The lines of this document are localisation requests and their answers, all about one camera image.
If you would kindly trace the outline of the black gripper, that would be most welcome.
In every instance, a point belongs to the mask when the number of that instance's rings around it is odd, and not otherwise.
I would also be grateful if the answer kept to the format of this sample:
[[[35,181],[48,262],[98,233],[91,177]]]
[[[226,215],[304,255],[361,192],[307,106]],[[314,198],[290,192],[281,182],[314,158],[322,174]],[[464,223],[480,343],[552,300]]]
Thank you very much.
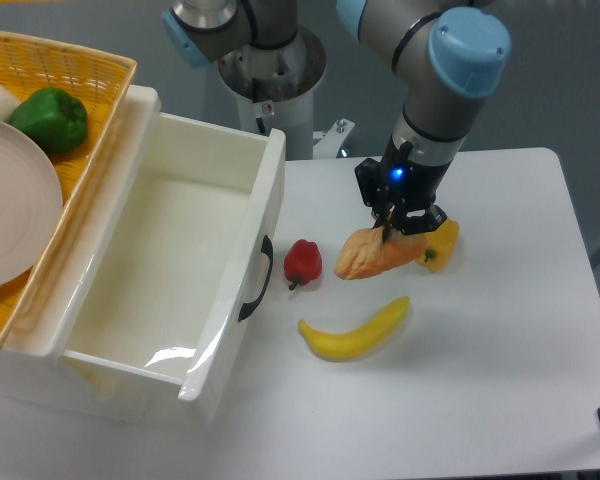
[[[397,224],[403,235],[434,232],[447,220],[446,213],[432,205],[449,163],[425,164],[411,141],[397,147],[390,138],[381,160],[366,158],[354,168],[363,203],[374,217],[373,229],[379,229],[381,240],[391,236],[394,206],[403,206],[406,214]]]

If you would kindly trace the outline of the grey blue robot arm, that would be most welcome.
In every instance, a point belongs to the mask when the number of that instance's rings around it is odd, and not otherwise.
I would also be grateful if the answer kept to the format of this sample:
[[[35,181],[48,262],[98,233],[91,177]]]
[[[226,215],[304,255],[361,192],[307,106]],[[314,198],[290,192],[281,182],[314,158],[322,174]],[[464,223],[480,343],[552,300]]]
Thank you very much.
[[[407,89],[381,159],[355,170],[362,201],[384,235],[435,231],[446,218],[437,188],[500,82],[510,35],[480,1],[340,1],[336,10]],[[217,66],[242,129],[282,130],[290,158],[313,155],[326,53],[296,2],[176,1],[162,20],[190,65]]]

